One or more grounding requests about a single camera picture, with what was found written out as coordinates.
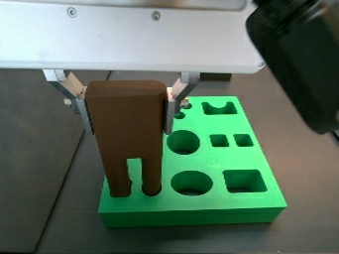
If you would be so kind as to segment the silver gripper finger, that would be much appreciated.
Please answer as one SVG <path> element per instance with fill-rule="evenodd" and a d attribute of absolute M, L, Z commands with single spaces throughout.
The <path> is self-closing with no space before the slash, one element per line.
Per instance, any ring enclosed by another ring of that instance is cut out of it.
<path fill-rule="evenodd" d="M 185 100 L 188 94 L 193 90 L 200 80 L 197 72 L 181 72 L 173 85 L 166 88 L 166 109 L 165 109 L 165 124 L 164 133 L 172 133 L 173 116 L 180 112 L 181 105 L 186 105 Z"/>

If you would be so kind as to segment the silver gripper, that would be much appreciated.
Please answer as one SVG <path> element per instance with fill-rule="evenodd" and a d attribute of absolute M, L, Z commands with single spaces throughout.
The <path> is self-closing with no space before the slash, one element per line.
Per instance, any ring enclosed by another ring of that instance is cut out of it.
<path fill-rule="evenodd" d="M 255 73 L 253 0 L 0 0 L 0 67 L 38 68 L 93 134 L 65 69 Z"/>

